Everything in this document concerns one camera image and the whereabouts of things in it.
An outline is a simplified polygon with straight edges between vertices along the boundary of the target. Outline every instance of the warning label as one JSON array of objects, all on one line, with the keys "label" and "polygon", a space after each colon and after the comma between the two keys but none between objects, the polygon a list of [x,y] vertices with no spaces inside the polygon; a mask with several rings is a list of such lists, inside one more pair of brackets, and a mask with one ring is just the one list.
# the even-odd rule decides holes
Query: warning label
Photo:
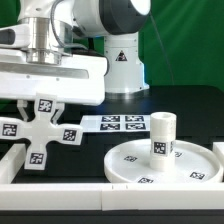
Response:
[{"label": "warning label", "polygon": [[126,56],[125,56],[123,51],[120,52],[120,54],[118,55],[116,61],[127,61],[127,58],[126,58]]}]

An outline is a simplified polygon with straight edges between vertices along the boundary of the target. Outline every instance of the black base platform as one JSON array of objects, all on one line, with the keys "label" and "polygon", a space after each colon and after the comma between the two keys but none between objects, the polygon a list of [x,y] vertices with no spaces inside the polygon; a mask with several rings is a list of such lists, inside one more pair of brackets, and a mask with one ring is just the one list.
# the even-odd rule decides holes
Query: black base platform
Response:
[{"label": "black base platform", "polygon": [[[100,106],[66,105],[59,123],[79,124],[83,115],[150,115],[166,111],[177,115],[177,139],[212,148],[224,141],[224,93],[210,86],[151,87],[149,95],[135,100],[105,100]],[[0,116],[20,118],[16,102],[8,104]],[[81,146],[65,146],[51,142],[44,172],[24,171],[17,183],[106,183],[103,170],[105,154],[112,147],[130,140],[149,138],[149,132],[85,133]],[[12,142],[1,141],[0,156]],[[223,223],[223,211],[114,211],[114,212],[1,212],[0,220],[17,223]]]}]

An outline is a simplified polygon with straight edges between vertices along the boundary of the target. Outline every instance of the white cross-shaped piece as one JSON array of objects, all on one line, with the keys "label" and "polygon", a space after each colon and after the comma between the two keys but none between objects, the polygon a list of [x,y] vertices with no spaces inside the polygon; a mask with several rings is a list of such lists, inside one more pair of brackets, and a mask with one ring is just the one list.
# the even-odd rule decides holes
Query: white cross-shaped piece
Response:
[{"label": "white cross-shaped piece", "polygon": [[57,98],[38,94],[34,104],[35,118],[22,121],[16,118],[0,117],[0,139],[28,139],[31,145],[27,149],[25,169],[44,170],[47,160],[46,145],[57,141],[62,144],[80,145],[83,129],[80,125],[54,124]]}]

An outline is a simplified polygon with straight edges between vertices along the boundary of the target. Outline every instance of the white circular plate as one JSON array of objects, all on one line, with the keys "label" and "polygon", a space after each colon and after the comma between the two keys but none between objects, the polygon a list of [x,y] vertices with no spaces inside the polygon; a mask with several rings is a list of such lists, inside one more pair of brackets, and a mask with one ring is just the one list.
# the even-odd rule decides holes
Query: white circular plate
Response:
[{"label": "white circular plate", "polygon": [[151,140],[123,143],[104,159],[104,171],[112,183],[202,183],[221,182],[223,168],[208,149],[184,141],[174,145],[175,168],[160,172],[150,168]]}]

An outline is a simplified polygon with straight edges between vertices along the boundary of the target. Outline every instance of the green background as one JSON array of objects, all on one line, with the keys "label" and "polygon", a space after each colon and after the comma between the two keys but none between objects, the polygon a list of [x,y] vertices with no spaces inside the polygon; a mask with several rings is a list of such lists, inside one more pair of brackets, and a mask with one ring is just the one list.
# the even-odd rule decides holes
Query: green background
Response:
[{"label": "green background", "polygon": [[[0,26],[16,24],[19,1],[0,3]],[[140,58],[150,85],[211,85],[224,91],[224,0],[152,0],[152,15],[140,32]],[[102,38],[95,40],[102,52]]]}]

